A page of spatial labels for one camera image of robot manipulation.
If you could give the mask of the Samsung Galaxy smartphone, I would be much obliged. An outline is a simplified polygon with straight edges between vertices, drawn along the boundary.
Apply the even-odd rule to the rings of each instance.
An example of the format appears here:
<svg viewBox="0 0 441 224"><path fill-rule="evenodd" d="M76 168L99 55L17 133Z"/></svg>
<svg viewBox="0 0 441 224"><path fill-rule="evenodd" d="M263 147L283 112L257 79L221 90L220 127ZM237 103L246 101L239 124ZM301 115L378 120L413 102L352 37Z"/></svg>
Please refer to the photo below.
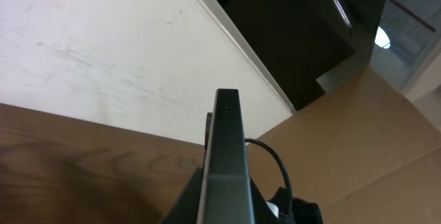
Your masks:
<svg viewBox="0 0 441 224"><path fill-rule="evenodd" d="M196 222L255 222L240 97L235 89L216 91Z"/></svg>

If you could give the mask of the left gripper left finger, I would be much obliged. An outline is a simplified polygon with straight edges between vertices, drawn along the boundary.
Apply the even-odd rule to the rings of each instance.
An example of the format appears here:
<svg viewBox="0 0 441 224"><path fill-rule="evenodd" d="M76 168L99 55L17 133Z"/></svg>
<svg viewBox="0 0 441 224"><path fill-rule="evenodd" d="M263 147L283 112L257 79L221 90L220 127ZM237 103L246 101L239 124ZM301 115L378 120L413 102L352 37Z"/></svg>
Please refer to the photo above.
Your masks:
<svg viewBox="0 0 441 224"><path fill-rule="evenodd" d="M159 224L196 224L203 169L197 167L177 201Z"/></svg>

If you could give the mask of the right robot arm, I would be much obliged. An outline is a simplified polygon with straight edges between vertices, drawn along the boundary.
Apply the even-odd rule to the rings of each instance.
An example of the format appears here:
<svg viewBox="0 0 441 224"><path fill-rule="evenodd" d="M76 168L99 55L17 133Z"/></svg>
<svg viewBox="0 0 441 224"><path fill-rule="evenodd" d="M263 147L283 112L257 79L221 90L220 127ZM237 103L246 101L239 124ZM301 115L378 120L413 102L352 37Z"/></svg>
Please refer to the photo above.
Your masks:
<svg viewBox="0 0 441 224"><path fill-rule="evenodd" d="M291 201L292 218L287 215L288 200ZM317 203L310 203L296 197L290 197L288 191L279 187L267 202L270 207L278 208L278 223L280 224L323 224L322 214Z"/></svg>

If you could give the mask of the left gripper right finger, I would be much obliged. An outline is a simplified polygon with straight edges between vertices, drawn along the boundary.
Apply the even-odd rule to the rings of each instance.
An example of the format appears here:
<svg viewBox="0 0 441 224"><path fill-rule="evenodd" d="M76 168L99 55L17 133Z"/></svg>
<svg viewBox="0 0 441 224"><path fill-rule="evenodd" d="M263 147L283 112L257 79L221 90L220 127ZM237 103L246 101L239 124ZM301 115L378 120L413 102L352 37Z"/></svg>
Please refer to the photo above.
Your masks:
<svg viewBox="0 0 441 224"><path fill-rule="evenodd" d="M252 179L250 179L250 188L255 224L279 224L278 217L270 210Z"/></svg>

